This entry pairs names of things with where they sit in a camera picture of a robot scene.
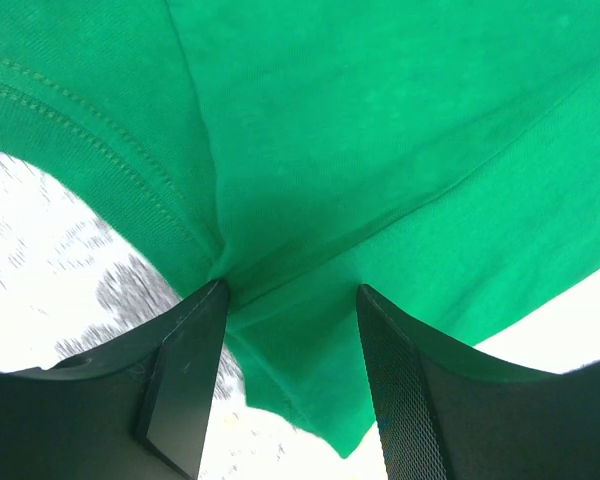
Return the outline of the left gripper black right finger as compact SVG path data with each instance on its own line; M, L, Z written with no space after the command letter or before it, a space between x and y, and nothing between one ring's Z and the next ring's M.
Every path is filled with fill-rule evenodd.
M600 479L600 361L554 374L470 347L368 285L356 313L391 479Z

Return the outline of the green t shirt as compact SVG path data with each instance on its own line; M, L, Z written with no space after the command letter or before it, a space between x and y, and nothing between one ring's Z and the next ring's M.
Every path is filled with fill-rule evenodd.
M600 1L0 1L0 151L226 280L247 403L347 457L360 285L475 345L600 268Z

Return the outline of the floral table mat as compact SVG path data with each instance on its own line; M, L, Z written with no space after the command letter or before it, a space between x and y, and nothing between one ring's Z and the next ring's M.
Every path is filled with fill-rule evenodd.
M51 367L175 305L174 291L116 231L51 176L0 153L0 371ZM491 355L565 372L600 359L600 270L506 331ZM348 458L244 401L221 356L204 479L382 479L370 431Z

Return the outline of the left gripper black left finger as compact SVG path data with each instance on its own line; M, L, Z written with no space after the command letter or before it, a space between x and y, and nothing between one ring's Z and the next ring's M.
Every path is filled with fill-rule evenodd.
M229 298L213 281L50 369L0 373L0 480L196 478Z

